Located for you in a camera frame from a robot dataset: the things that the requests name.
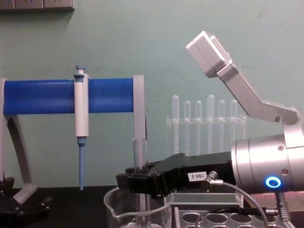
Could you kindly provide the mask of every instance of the connector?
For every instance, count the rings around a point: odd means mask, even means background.
[[[265,209],[265,214],[269,216],[277,216],[279,214],[278,209]]]
[[[201,186],[204,189],[210,189],[212,186],[223,185],[223,180],[219,180],[219,175],[215,171],[211,171],[205,180],[202,181]]]

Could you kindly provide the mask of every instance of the glass beaker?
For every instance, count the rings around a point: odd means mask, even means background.
[[[104,196],[108,228],[171,228],[173,194],[150,199],[150,210],[140,211],[140,194],[114,188]]]

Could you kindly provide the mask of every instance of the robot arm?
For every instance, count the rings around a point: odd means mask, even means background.
[[[214,35],[203,31],[186,48],[207,77],[218,76],[224,82],[248,116],[270,122],[282,118],[287,125],[299,121],[295,109],[266,103],[258,97]]]
[[[119,187],[163,197],[176,189],[198,187],[210,171],[215,171],[220,179],[236,183],[248,193],[304,190],[304,137],[299,112],[262,101],[214,35],[201,32],[187,49],[207,77],[219,77],[224,82],[249,116],[282,120],[284,134],[236,141],[231,153],[177,154],[151,164],[141,174],[127,170],[125,181],[118,178]]]

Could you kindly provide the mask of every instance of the label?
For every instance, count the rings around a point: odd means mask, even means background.
[[[188,173],[188,178],[190,182],[193,181],[203,181],[207,177],[206,172],[190,172]]]

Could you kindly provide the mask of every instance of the test tube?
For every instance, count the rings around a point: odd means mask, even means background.
[[[207,153],[212,153],[212,124],[214,118],[214,95],[207,98],[207,118],[208,118],[208,148]]]
[[[167,156],[166,158],[170,157],[171,154],[171,147],[170,147],[170,139],[171,139],[171,124],[169,116],[166,117],[166,139],[167,139]]]
[[[236,99],[231,100],[230,102],[230,117],[232,118],[231,123],[231,142],[236,139],[236,118],[238,116],[238,102]]]
[[[200,100],[195,102],[195,118],[196,118],[196,155],[200,155],[200,124],[203,116],[203,107]]]
[[[147,169],[148,166],[148,143],[146,139],[134,139],[133,140],[134,149],[134,173],[138,172],[138,169],[143,171]],[[150,195],[138,194],[137,198],[137,211],[147,211],[150,210]],[[148,227],[151,223],[150,216],[138,217],[137,220],[138,227]]]
[[[224,152],[224,121],[225,121],[225,114],[226,114],[226,102],[225,100],[220,100],[218,102],[218,117],[219,117],[219,144],[218,144],[218,152]]]
[[[177,95],[172,97],[172,119],[173,119],[173,140],[174,154],[179,153],[179,120],[180,120],[180,98]]]
[[[191,118],[191,102],[184,103],[184,118],[185,118],[185,154],[189,156],[189,136],[190,136],[190,118]]]

